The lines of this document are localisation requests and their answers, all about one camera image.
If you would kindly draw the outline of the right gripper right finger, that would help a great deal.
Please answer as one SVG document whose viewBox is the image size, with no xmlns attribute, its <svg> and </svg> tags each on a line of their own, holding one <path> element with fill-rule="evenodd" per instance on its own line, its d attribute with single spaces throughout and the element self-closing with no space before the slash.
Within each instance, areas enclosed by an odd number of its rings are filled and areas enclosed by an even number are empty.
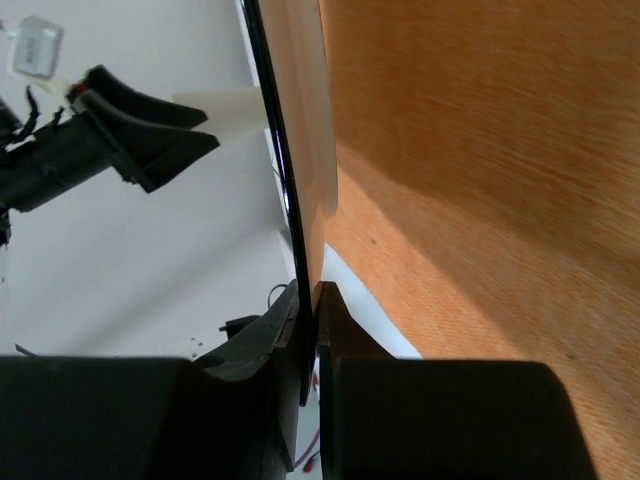
<svg viewBox="0 0 640 480">
<path fill-rule="evenodd" d="M 395 358 L 357 324 L 333 282 L 317 312 L 325 478 L 596 477 L 549 366 Z"/>
</svg>

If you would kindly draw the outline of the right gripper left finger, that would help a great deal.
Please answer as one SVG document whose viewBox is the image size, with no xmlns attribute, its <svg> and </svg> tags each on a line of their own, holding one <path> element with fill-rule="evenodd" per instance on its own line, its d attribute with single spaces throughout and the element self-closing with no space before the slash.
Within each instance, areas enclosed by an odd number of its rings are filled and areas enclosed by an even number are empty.
<svg viewBox="0 0 640 480">
<path fill-rule="evenodd" d="M 5 479 L 282 479 L 303 382 L 298 287 L 195 360 L 6 356 Z"/>
</svg>

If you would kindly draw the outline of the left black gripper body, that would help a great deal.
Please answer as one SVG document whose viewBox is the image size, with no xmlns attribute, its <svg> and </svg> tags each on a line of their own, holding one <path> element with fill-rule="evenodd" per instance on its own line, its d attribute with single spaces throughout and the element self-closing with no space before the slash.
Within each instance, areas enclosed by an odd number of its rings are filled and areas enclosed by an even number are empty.
<svg viewBox="0 0 640 480">
<path fill-rule="evenodd" d="M 10 212 L 30 212 L 114 166 L 119 123 L 85 111 L 62 121 L 58 110 L 37 125 L 40 109 L 27 99 L 22 121 L 1 104 L 1 243 L 11 237 Z"/>
</svg>

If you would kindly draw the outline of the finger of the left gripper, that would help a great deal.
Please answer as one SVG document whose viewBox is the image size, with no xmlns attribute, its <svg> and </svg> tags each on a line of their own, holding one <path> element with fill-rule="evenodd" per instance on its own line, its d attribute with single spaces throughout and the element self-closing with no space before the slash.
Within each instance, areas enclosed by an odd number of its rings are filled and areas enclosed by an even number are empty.
<svg viewBox="0 0 640 480">
<path fill-rule="evenodd" d="M 215 136 L 197 131 L 198 126 L 187 130 L 143 122 L 119 112 L 89 90 L 79 96 L 79 105 L 111 151 L 113 165 L 123 179 L 148 193 L 219 146 Z"/>
<path fill-rule="evenodd" d="M 188 107 L 141 93 L 127 86 L 106 67 L 98 65 L 89 70 L 84 83 L 119 112 L 147 123 L 191 130 L 207 119 L 201 109 Z"/>
</svg>

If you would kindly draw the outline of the orange cloth napkin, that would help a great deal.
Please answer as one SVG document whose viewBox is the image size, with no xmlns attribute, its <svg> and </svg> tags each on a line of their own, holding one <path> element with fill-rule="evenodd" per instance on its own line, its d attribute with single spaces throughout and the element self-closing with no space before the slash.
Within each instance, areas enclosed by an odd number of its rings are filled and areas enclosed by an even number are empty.
<svg viewBox="0 0 640 480">
<path fill-rule="evenodd" d="M 324 1 L 329 241 L 427 357 L 549 364 L 639 475 L 639 5 Z"/>
</svg>

